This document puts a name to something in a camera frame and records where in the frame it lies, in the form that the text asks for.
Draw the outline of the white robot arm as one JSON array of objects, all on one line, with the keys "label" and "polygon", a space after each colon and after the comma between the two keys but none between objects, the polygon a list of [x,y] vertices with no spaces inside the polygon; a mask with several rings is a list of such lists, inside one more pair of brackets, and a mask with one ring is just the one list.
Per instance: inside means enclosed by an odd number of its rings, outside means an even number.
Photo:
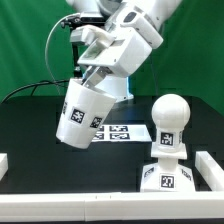
[{"label": "white robot arm", "polygon": [[78,59],[85,69],[83,82],[113,95],[131,99],[128,77],[158,48],[159,33],[183,0],[65,0],[81,19],[103,19],[72,31],[70,42],[87,49]]}]

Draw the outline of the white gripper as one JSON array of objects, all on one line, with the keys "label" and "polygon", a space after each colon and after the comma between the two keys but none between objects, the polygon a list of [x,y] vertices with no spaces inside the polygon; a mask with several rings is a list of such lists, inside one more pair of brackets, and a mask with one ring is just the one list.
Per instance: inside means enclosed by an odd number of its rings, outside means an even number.
[{"label": "white gripper", "polygon": [[133,28],[124,28],[115,41],[103,50],[94,42],[78,60],[81,66],[87,67],[82,84],[88,88],[95,87],[108,74],[126,78],[141,66],[151,51],[152,47]]}]

